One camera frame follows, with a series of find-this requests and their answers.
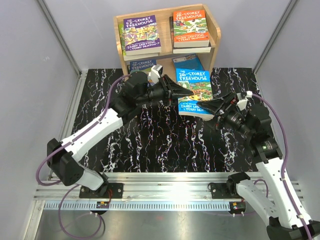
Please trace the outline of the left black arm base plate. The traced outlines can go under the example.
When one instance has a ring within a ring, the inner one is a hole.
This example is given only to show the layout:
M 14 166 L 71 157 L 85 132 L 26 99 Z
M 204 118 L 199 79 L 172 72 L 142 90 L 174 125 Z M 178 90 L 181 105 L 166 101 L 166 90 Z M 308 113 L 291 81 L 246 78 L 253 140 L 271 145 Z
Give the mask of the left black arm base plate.
M 81 199 L 122 199 L 123 183 L 103 183 L 97 190 L 82 186 L 79 191 Z

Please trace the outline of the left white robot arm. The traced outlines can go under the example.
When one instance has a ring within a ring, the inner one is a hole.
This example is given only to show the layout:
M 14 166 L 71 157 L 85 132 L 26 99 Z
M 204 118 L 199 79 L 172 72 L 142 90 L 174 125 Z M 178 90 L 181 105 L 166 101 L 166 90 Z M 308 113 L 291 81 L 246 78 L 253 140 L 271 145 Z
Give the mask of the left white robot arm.
M 179 98 L 193 95 L 167 75 L 150 84 L 147 74 L 136 71 L 124 76 L 126 79 L 121 91 L 108 96 L 105 109 L 96 118 L 76 133 L 57 141 L 47 143 L 48 167 L 65 186 L 81 185 L 90 190 L 97 199 L 108 193 L 108 177 L 98 170 L 91 170 L 80 160 L 98 142 L 121 128 L 142 112 L 143 105 L 162 102 L 171 105 Z

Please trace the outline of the orange 78-Storey Treehouse book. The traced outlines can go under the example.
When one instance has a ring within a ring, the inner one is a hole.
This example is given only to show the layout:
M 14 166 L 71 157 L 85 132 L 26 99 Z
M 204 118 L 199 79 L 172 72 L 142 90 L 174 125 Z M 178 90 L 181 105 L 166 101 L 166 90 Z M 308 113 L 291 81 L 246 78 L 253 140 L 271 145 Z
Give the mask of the orange 78-Storey Treehouse book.
M 210 35 L 204 10 L 173 12 L 173 46 L 175 48 L 208 47 Z

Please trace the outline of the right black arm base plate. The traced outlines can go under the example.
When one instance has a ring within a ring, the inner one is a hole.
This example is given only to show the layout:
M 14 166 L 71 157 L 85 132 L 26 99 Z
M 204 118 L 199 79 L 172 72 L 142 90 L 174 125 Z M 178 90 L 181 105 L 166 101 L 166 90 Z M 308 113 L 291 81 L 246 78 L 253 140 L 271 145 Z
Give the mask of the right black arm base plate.
M 247 195 L 255 194 L 259 191 L 250 179 L 244 179 L 238 182 L 232 182 L 229 179 L 226 183 L 211 182 L 208 188 L 211 192 L 212 199 L 235 199 L 237 201 L 245 199 Z

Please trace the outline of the purple 52-Storey Treehouse book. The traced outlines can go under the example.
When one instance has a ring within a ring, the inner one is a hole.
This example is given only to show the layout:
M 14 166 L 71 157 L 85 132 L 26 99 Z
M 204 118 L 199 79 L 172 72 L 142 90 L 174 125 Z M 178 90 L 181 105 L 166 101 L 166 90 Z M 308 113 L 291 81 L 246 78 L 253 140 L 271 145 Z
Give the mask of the purple 52-Storey Treehouse book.
M 124 47 L 127 56 L 159 54 L 162 50 L 155 15 L 123 20 Z

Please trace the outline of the blue Storey Treehouse book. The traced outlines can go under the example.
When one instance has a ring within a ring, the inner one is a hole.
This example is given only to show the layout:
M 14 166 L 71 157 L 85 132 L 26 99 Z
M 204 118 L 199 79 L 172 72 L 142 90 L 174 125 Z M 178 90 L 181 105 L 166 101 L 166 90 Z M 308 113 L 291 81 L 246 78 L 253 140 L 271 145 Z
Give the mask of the blue Storey Treehouse book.
M 176 69 L 176 82 L 193 95 L 178 99 L 178 113 L 181 116 L 198 117 L 204 121 L 213 119 L 213 115 L 197 105 L 201 101 L 213 99 L 210 73 L 205 70 Z

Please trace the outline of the light blue paperback book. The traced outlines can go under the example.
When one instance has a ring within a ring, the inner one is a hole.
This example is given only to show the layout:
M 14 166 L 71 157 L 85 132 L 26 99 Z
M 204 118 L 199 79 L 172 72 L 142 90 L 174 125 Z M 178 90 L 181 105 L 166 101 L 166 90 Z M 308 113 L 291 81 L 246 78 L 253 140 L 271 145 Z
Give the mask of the light blue paperback book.
M 176 69 L 204 71 L 204 67 L 195 53 L 186 56 L 175 57 L 172 59 L 172 62 Z

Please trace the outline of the dark blue 91-Storey Treehouse book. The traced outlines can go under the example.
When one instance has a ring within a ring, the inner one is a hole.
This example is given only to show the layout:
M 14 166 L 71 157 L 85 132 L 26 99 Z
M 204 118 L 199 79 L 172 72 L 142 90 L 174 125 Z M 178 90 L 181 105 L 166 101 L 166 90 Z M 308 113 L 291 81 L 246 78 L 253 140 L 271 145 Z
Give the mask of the dark blue 91-Storey Treehouse book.
M 145 60 L 135 60 L 130 62 L 130 73 L 133 72 L 144 72 L 147 75 L 152 68 L 152 66 L 156 65 L 157 62 L 155 59 L 145 59 Z

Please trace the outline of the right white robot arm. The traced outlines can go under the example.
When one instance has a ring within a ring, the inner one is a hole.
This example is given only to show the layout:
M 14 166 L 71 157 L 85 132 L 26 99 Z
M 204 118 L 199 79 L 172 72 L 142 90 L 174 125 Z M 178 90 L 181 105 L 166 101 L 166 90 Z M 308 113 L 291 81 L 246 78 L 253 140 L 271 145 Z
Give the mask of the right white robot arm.
M 263 194 L 245 172 L 228 176 L 229 197 L 246 200 L 264 221 L 271 240 L 312 240 L 320 234 L 320 223 L 305 210 L 289 178 L 286 166 L 289 149 L 282 153 L 274 139 L 270 114 L 274 108 L 261 96 L 229 93 L 197 105 L 213 115 L 209 126 L 218 131 L 230 128 L 244 138 L 245 150 L 263 177 L 272 200 Z

